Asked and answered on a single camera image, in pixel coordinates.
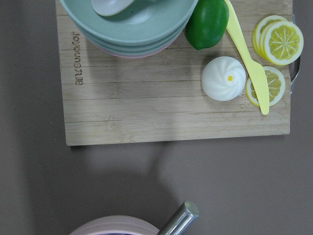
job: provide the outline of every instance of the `cutting board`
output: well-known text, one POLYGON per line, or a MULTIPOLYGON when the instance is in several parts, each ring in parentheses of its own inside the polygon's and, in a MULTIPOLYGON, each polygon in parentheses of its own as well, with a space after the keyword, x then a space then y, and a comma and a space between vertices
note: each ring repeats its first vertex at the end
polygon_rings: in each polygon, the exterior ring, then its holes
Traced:
MULTIPOLYGON (((256 24, 268 15, 291 21, 292 0, 233 0, 254 60, 273 66, 253 50, 256 24)), ((165 50, 142 59, 111 56, 93 46, 56 1, 64 121, 67 145, 179 141, 290 132, 288 66, 275 66, 286 91, 267 116, 245 91, 215 101, 201 88, 201 72, 218 56, 242 60, 227 33, 213 48, 195 50, 184 32, 165 50), (79 45, 80 68, 75 64, 79 45)))

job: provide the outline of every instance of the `tabletop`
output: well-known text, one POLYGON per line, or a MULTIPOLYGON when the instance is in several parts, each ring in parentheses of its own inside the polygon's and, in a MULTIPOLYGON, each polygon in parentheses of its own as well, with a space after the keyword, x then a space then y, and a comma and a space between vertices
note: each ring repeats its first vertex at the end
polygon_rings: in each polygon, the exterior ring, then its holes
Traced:
POLYGON ((0 3, 0 234, 68 235, 122 214, 162 227, 184 200, 185 232, 313 232, 313 16, 293 3, 305 45, 285 136, 66 145, 55 0, 0 3))

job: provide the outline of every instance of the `bamboo board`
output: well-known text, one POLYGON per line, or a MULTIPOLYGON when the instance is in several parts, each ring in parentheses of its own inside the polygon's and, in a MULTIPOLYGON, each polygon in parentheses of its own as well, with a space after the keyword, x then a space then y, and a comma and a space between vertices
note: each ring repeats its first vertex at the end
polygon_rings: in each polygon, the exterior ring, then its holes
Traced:
MULTIPOLYGON (((281 15, 291 21, 292 0, 232 3, 252 58, 273 66, 255 54, 252 31, 268 15, 281 15)), ((245 91, 231 101, 220 102, 201 89, 201 72, 212 59, 231 56, 242 62, 227 33, 215 47, 197 51, 182 32, 158 54, 123 59, 93 46, 58 0, 56 9, 67 145, 289 134, 288 66, 275 66, 285 76, 286 91, 267 116, 250 103, 245 91), (79 43, 78 75, 73 40, 79 43)))

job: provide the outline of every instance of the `pepper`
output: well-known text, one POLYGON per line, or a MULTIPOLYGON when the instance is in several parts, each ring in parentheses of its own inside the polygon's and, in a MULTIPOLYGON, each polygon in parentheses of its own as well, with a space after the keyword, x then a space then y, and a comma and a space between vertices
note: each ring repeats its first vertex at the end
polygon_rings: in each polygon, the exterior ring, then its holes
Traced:
POLYGON ((197 50, 215 46, 224 35, 228 17, 224 0, 199 0, 185 28, 188 42, 197 50))

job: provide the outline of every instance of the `lemon slice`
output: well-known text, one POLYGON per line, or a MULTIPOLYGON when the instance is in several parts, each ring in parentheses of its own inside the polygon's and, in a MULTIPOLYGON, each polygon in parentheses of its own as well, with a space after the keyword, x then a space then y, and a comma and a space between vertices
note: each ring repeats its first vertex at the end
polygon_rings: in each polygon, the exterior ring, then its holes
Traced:
POLYGON ((261 20, 258 25, 255 27, 253 34, 252 34, 252 44, 255 52, 260 55, 262 55, 262 51, 260 50, 260 39, 261 39, 261 34, 263 33, 264 29, 271 23, 274 22, 279 22, 279 21, 287 21, 284 17, 282 16, 267 16, 263 20, 261 20))
POLYGON ((263 53, 276 65, 288 65, 294 62, 303 50, 303 35, 292 22, 272 23, 264 35, 263 53))
MULTIPOLYGON (((268 80, 269 105, 273 106, 284 95, 286 86, 285 78, 277 68, 271 66, 264 66, 263 68, 268 80)), ((246 94, 252 104, 260 106, 251 82, 251 78, 248 78, 246 82, 246 94)))

